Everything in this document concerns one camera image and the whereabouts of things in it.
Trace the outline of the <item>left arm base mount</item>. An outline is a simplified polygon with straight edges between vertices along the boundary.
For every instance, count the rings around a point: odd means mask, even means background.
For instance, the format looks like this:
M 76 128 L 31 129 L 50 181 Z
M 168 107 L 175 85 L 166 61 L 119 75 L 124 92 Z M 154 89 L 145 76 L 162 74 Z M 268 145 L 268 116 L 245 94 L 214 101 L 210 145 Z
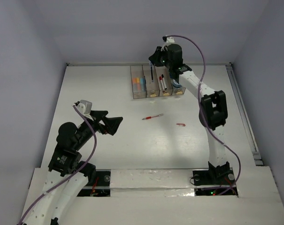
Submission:
M 97 170 L 95 178 L 89 181 L 77 197 L 110 197 L 111 170 Z

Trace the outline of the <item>blue gel pen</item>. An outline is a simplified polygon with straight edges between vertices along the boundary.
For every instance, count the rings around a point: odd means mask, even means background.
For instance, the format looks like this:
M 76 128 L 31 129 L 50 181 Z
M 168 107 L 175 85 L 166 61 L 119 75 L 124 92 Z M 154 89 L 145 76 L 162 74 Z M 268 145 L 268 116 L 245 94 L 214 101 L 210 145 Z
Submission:
M 153 74 L 153 66 L 152 66 L 152 63 L 149 62 L 149 65 L 150 65 L 151 81 L 154 82 L 154 74 Z

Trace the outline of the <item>blue highlighter pen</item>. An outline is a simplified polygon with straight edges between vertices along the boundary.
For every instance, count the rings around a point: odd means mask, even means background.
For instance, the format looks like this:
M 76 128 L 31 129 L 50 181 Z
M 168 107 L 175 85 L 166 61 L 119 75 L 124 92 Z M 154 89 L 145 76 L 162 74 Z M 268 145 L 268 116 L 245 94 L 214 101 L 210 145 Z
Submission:
M 141 87 L 141 91 L 145 92 L 146 88 L 145 88 L 145 79 L 143 77 L 141 77 L 140 79 L 140 87 Z

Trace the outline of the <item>red gel pen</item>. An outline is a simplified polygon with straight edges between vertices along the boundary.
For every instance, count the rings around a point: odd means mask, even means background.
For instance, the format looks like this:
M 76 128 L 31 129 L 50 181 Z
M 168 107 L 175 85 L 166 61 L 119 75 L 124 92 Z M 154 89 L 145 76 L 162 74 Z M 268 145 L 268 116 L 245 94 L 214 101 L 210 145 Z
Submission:
M 154 116 L 148 116 L 148 117 L 143 118 L 142 120 L 149 120 L 149 119 L 153 119 L 153 118 L 156 118 L 156 117 L 161 117 L 161 116 L 163 116 L 163 115 L 164 115 L 164 114 L 161 113 L 161 114 L 154 115 Z

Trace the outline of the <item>blue tape roll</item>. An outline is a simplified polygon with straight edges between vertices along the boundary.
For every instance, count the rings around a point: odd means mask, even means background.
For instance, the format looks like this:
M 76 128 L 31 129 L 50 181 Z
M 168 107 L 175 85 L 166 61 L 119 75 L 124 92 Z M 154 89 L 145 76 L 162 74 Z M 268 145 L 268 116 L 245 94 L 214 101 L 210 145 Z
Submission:
M 175 79 L 172 80 L 172 86 L 176 89 L 179 89 L 182 87 L 182 85 L 179 82 L 177 82 Z

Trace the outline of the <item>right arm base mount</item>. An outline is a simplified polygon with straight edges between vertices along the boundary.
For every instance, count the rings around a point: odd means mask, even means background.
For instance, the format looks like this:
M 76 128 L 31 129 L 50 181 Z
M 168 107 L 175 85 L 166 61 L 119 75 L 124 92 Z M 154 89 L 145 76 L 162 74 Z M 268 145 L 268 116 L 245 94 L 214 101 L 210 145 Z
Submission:
M 232 184 L 235 181 L 233 170 L 230 169 L 225 175 L 218 178 L 212 177 L 208 170 L 195 170 L 189 182 L 195 186 L 194 191 L 196 196 L 217 196 L 226 190 L 223 195 L 238 196 L 236 185 Z

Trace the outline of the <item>black capped white marker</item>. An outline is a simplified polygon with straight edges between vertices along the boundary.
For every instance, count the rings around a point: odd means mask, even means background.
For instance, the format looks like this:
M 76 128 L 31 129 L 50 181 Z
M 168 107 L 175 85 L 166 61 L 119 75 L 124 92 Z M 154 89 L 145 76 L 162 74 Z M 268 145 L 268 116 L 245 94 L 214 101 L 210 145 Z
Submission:
M 164 88 L 165 88 L 165 90 L 166 90 L 166 89 L 167 89 L 167 86 L 166 86 L 166 82 L 165 82 L 165 77 L 164 77 L 163 74 L 161 75 L 161 77 L 162 77 L 162 80 L 163 80 Z

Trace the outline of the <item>red capped white marker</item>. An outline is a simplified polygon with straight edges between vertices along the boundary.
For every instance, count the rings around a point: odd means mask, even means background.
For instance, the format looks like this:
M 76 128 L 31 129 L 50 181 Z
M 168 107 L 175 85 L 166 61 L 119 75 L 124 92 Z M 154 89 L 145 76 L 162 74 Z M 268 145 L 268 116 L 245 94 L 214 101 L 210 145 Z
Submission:
M 162 89 L 162 90 L 165 90 L 164 84 L 163 84 L 163 80 L 162 80 L 162 77 L 161 77 L 161 76 L 159 76 L 159 81 L 160 81 L 161 89 Z

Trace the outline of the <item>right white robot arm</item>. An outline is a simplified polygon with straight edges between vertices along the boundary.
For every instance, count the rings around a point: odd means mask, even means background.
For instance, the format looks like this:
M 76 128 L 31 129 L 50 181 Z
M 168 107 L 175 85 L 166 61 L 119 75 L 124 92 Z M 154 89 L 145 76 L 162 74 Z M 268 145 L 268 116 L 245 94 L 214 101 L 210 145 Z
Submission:
M 158 46 L 149 60 L 156 67 L 166 67 L 170 76 L 198 100 L 199 120 L 207 133 L 209 160 L 208 169 L 193 171 L 194 185 L 225 185 L 225 180 L 233 175 L 226 157 L 223 136 L 228 118 L 225 93 L 208 87 L 183 63 L 180 45 Z

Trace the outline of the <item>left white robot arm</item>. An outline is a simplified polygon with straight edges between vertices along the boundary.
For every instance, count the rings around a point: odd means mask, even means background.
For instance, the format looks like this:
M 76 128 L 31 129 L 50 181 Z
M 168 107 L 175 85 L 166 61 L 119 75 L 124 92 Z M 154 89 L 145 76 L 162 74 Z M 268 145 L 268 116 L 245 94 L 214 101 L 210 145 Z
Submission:
M 107 111 L 73 108 L 83 123 L 60 126 L 42 192 L 22 215 L 20 225 L 61 224 L 81 189 L 95 181 L 96 167 L 89 161 L 97 147 L 96 133 L 114 135 L 123 121 L 106 117 Z

